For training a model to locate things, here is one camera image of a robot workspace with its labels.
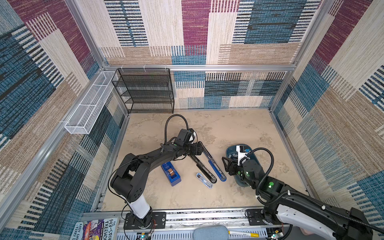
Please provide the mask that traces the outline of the blue and black stapler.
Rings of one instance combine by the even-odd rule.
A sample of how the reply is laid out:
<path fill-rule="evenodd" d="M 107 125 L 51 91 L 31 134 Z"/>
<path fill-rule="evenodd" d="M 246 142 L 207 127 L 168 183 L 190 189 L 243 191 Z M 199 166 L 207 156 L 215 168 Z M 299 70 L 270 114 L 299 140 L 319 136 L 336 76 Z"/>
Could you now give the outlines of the blue and black stapler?
<path fill-rule="evenodd" d="M 215 173 L 217 174 L 219 179 L 222 182 L 225 182 L 227 180 L 227 177 L 225 176 L 223 171 L 219 168 L 218 164 L 216 163 L 216 161 L 214 160 L 214 158 L 212 157 L 212 155 L 209 153 L 209 151 L 207 150 L 207 148 L 204 146 L 204 144 L 202 142 L 201 142 L 201 145 L 202 145 L 202 148 L 203 148 L 203 153 L 208 158 L 209 164 L 211 165 L 211 167 L 213 168 L 213 170 L 215 171 Z"/>

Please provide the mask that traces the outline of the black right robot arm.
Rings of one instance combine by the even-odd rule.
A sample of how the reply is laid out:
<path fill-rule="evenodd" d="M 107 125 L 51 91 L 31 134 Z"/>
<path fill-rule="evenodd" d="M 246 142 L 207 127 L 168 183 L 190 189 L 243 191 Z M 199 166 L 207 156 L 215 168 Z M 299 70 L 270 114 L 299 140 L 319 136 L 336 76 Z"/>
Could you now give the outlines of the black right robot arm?
<path fill-rule="evenodd" d="M 327 240 L 371 240 L 374 232 L 384 232 L 356 208 L 346 210 L 323 203 L 271 177 L 275 158 L 266 148 L 231 146 L 222 161 L 229 175 L 256 191 L 267 223 L 296 226 Z"/>

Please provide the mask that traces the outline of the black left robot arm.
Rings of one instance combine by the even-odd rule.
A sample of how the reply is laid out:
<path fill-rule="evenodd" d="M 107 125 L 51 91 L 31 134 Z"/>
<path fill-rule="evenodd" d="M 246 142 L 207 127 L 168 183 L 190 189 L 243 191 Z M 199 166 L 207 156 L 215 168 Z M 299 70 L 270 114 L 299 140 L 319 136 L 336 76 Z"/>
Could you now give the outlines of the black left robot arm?
<path fill-rule="evenodd" d="M 165 130 L 174 117 L 182 118 L 186 124 L 186 128 L 181 129 L 177 137 L 168 141 L 165 134 L 165 142 L 160 148 L 143 155 L 126 155 L 109 179 L 109 191 L 125 201 L 141 228 L 149 227 L 153 222 L 153 209 L 143 196 L 149 173 L 181 156 L 199 156 L 203 153 L 203 144 L 195 141 L 195 131 L 189 128 L 184 116 L 171 115 L 166 121 Z"/>

